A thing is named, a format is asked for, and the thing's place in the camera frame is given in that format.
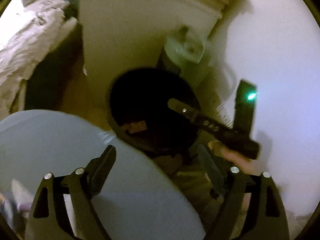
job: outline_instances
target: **green light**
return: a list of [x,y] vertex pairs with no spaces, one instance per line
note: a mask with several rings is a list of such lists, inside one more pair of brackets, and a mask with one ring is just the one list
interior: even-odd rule
[[253,100],[253,99],[256,98],[256,96],[257,96],[257,93],[250,93],[250,94],[248,95],[248,100]]

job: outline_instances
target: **white wall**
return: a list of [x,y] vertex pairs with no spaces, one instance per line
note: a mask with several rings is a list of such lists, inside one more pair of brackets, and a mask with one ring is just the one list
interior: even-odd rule
[[217,92],[233,116],[235,84],[241,78],[257,84],[252,134],[262,145],[260,158],[286,209],[308,214],[320,200],[319,26],[302,0],[233,6],[212,38],[216,68],[223,68]]

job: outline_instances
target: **metal rivet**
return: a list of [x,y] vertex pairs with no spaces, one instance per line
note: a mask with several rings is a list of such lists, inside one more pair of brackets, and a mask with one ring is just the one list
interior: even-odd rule
[[84,173],[84,168],[78,168],[78,169],[76,169],[75,173],[76,173],[77,175],[80,175],[80,174]]
[[214,124],[210,124],[209,128],[214,130],[214,131],[219,131],[219,127],[218,126],[214,126]]
[[50,179],[52,177],[52,173],[47,173],[45,176],[44,176],[44,179]]
[[269,172],[264,172],[264,173],[262,173],[262,175],[263,175],[263,177],[265,177],[265,178],[270,178],[271,177],[271,175],[270,175],[270,173]]
[[236,166],[231,167],[230,170],[232,173],[239,173],[239,171],[240,171],[239,168]]

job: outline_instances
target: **wooden floor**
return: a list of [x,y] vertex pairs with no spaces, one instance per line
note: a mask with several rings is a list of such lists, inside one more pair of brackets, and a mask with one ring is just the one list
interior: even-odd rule
[[67,114],[77,115],[104,130],[111,130],[107,121],[106,111],[93,105],[87,84],[87,76],[83,73],[83,66],[84,59],[81,55],[72,66],[71,78],[58,110]]

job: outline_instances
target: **hand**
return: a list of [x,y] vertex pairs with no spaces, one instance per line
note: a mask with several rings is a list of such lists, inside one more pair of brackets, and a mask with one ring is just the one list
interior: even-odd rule
[[211,141],[208,143],[215,155],[222,155],[229,162],[233,162],[243,173],[254,174],[254,165],[251,159],[241,155],[239,152],[230,150],[220,141]]

